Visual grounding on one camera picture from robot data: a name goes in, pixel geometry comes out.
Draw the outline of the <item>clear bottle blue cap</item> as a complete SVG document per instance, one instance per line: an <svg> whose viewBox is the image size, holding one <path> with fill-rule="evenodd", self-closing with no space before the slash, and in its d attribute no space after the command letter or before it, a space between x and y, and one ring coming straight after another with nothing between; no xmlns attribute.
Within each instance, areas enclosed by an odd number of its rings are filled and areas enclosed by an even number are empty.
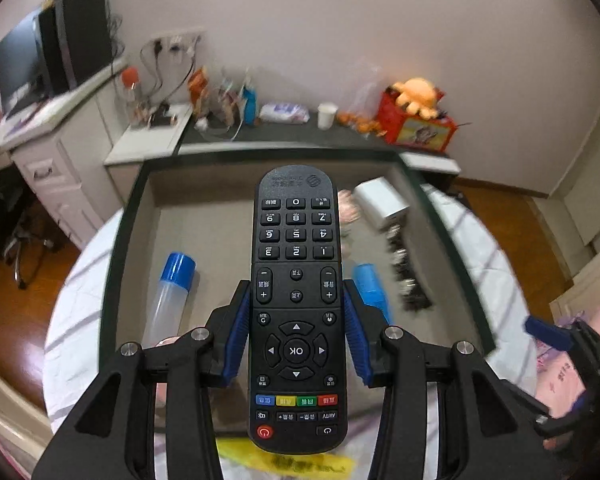
<svg viewBox="0 0 600 480"><path fill-rule="evenodd" d="M181 252L171 252L163 266L154 299L149 303L142 337L144 348L175 336L193 286L196 262Z"/></svg>

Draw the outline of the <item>yellow highlighter marker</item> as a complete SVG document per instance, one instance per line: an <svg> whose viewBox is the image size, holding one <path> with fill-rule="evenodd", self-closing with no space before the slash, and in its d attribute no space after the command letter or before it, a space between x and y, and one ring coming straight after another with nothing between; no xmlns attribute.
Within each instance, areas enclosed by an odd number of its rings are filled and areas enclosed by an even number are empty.
<svg viewBox="0 0 600 480"><path fill-rule="evenodd" d="M219 438L216 440L219 456L226 460L255 469L307 479L349 479L356 461L346 456L322 453L313 455L275 454L261 450L247 438Z"/></svg>

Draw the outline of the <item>black remote control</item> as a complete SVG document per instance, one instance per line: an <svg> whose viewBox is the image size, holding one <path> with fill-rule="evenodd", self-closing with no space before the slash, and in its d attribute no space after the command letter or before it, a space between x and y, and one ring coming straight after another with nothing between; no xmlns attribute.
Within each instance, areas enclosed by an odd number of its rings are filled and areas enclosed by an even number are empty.
<svg viewBox="0 0 600 480"><path fill-rule="evenodd" d="M270 453L325 453L348 428L337 193L306 165L272 169L254 200L249 435Z"/></svg>

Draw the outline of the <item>blue highlighter marker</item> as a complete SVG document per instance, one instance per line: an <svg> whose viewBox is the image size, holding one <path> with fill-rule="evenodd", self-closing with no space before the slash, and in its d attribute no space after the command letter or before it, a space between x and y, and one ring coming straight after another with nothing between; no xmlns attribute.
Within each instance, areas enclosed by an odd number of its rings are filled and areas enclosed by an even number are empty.
<svg viewBox="0 0 600 480"><path fill-rule="evenodd" d="M390 304L379 273L371 263L361 263L354 267L352 280L364 304L379 310L388 324L392 323Z"/></svg>

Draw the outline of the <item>pink storage box tray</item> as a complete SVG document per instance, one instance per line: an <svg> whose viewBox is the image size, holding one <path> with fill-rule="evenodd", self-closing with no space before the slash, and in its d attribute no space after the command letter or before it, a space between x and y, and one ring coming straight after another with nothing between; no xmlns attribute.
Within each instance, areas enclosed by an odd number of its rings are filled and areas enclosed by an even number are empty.
<svg viewBox="0 0 600 480"><path fill-rule="evenodd" d="M383 229L362 214L350 226L330 222L330 244L340 260L317 255L318 225L311 206L300 210L254 209L261 179L281 166L308 168L303 178L274 183L281 202L331 183L337 191L381 178L406 203L400 241L428 306L406 305L396 270L396 253ZM274 234L273 255L265 261L265 310L283 307L334 312L341 294L337 278L352 278L371 264L388 302L388 319L419 340L447 346L466 339L483 352L495 347L486 306L460 258L460 245L443 224L441 209L406 159L388 150L362 148L265 148L190 154L145 162L133 183L114 242L102 300L99 356L109 359L128 341L146 344L151 305L166 260L180 252L194 260L186 305L176 312L176 332L184 334L226 306L239 282L250 278L257 242Z"/></svg>

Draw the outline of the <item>white charger block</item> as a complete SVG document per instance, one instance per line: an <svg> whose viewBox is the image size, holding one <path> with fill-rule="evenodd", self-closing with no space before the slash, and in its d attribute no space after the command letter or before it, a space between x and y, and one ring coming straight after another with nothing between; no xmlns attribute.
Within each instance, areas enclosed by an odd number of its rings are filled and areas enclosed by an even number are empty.
<svg viewBox="0 0 600 480"><path fill-rule="evenodd" d="M408 203L384 177L360 183L352 195L363 216L378 231L401 223L408 211Z"/></svg>

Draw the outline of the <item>rose gold round jar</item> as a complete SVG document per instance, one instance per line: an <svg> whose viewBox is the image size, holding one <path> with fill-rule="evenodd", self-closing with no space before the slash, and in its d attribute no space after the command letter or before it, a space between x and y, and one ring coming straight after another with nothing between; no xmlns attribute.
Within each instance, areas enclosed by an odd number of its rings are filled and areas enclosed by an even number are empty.
<svg viewBox="0 0 600 480"><path fill-rule="evenodd" d="M159 341L158 344L155 345L154 348L164 348L170 346L170 344L175 344L180 339L179 336L172 336L168 338L164 338L162 341Z"/></svg>

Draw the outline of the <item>red toy box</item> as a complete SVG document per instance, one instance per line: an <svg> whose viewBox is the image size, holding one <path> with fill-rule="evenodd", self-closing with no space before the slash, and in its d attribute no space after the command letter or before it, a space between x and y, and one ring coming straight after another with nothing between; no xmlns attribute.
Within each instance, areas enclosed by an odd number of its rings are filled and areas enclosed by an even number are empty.
<svg viewBox="0 0 600 480"><path fill-rule="evenodd" d="M443 153L457 132L458 125L450 116L424 119L410 115L396 105L399 93L388 87L382 92L376 120L385 133L387 144L421 148Z"/></svg>

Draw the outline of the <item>white computer desk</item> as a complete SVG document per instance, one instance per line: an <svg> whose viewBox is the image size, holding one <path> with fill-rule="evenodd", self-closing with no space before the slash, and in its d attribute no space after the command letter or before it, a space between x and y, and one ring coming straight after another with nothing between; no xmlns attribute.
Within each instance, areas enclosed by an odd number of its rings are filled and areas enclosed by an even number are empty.
<svg viewBox="0 0 600 480"><path fill-rule="evenodd" d="M16 166L68 239L84 248L122 207L105 160L128 128L117 58L78 88L0 123L0 170Z"/></svg>

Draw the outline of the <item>bag of oranges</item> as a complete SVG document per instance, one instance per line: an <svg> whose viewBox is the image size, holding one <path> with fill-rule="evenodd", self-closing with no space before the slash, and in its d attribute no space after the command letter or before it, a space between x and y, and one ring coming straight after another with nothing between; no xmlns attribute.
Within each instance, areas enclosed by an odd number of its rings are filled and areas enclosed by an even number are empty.
<svg viewBox="0 0 600 480"><path fill-rule="evenodd" d="M377 119L377 113L386 87L378 65L365 58L355 62L343 81L337 100L336 124L360 136L384 136L386 132Z"/></svg>

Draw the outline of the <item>low black-top side cabinet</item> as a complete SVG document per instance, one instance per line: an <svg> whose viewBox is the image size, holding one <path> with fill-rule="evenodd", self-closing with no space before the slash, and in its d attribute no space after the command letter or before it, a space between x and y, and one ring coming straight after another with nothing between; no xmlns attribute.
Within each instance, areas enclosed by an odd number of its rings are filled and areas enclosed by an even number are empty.
<svg viewBox="0 0 600 480"><path fill-rule="evenodd" d="M127 200L144 162L197 153L259 148L391 148L378 136L333 125L328 130L317 128L312 117L304 125L264 122L240 129L208 129L199 131L194 118L173 128L130 129L114 144L105 167L114 185Z"/></svg>

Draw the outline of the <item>white paper cup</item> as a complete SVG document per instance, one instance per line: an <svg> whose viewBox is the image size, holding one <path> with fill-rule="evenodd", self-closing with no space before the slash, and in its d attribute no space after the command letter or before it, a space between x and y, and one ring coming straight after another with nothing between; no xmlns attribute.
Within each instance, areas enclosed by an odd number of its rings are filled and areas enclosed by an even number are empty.
<svg viewBox="0 0 600 480"><path fill-rule="evenodd" d="M328 130L332 128L337 112L338 106L335 103L321 103L317 107L317 128L321 130Z"/></svg>

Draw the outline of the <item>wet wipes pack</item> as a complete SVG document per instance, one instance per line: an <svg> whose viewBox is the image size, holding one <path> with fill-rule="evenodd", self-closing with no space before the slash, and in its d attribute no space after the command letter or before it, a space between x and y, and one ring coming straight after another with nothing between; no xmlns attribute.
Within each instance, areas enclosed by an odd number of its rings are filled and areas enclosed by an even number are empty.
<svg viewBox="0 0 600 480"><path fill-rule="evenodd" d="M276 124L306 124L310 120L310 112L300 104L269 102L261 107L259 118L262 122Z"/></svg>

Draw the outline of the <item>black computer tower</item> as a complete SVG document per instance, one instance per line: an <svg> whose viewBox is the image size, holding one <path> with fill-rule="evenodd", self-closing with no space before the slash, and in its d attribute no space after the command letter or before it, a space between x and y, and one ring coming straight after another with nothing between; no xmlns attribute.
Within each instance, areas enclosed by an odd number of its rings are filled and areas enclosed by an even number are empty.
<svg viewBox="0 0 600 480"><path fill-rule="evenodd" d="M106 0L55 0L34 29L48 96L78 88L114 59Z"/></svg>

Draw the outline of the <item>wall power socket strip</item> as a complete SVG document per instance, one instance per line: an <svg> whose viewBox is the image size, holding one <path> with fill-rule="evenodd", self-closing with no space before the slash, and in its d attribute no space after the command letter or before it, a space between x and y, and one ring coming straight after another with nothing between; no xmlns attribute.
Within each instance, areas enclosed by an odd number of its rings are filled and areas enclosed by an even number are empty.
<svg viewBox="0 0 600 480"><path fill-rule="evenodd" d="M204 36L207 29L204 26L175 29L170 32L155 32L149 39L150 42L159 41L163 50L169 51L172 47L188 50Z"/></svg>

